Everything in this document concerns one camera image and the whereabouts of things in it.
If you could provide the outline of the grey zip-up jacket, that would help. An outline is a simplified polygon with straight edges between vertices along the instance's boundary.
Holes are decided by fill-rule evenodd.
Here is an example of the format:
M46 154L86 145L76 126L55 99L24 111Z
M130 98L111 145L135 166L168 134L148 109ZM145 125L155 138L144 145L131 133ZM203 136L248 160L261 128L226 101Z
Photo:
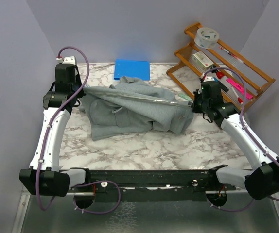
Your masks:
M94 141L150 130L181 134L194 118L191 102L179 101L171 91L140 78L123 76L108 88L86 86L83 90L81 103Z

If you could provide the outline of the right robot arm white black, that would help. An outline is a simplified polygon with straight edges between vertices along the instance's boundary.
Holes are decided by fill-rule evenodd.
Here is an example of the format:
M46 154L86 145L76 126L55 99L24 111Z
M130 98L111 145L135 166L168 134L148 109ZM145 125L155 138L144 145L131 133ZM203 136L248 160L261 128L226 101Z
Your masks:
M228 166L217 169L207 178L211 189L218 190L224 184L230 184L246 189L255 200L279 192L278 155L257 137L233 103L224 102L216 81L201 83L201 88L194 92L192 110L208 116L210 123L215 122L223 129L239 146L252 167L251 170Z

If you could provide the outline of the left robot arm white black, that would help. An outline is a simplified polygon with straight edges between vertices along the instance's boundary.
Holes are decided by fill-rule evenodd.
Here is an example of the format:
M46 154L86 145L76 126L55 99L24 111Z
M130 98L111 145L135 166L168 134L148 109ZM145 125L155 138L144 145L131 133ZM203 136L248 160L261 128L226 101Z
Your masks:
M55 66L55 82L43 97L43 125L28 169L22 169L19 180L32 195L63 197L74 186L84 192L91 179L82 168L59 170L63 134L73 107L85 94L78 66L73 57Z

